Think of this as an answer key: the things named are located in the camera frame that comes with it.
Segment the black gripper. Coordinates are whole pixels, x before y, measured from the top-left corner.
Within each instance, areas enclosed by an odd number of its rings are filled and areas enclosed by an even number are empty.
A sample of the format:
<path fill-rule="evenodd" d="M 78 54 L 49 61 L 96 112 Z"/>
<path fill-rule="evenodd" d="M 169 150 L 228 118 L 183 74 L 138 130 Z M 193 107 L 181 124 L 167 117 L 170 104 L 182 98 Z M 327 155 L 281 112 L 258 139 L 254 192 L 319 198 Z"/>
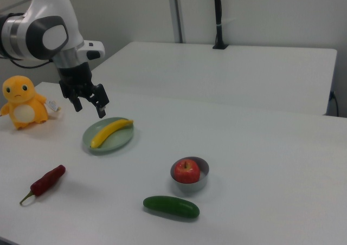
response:
<path fill-rule="evenodd" d="M 70 98 L 76 112 L 82 110 L 80 97 L 89 98 L 95 106 L 99 118 L 106 115 L 108 96 L 102 84 L 94 86 L 91 82 L 92 72 L 89 64 L 84 62 L 73 68 L 58 68 L 60 87 L 65 98 Z"/>

